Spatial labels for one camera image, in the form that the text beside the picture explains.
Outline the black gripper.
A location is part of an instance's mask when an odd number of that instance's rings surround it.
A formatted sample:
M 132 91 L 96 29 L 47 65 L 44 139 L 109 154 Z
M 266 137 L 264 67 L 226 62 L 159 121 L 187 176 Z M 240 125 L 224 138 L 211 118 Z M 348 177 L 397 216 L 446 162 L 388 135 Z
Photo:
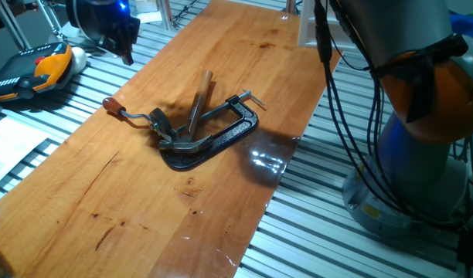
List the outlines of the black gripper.
M 97 47 L 118 54 L 118 50 L 128 50 L 120 54 L 125 65 L 134 63 L 131 49 L 136 43 L 140 28 L 140 20 L 131 16 L 128 0 L 101 2 L 93 5 L 98 27 Z

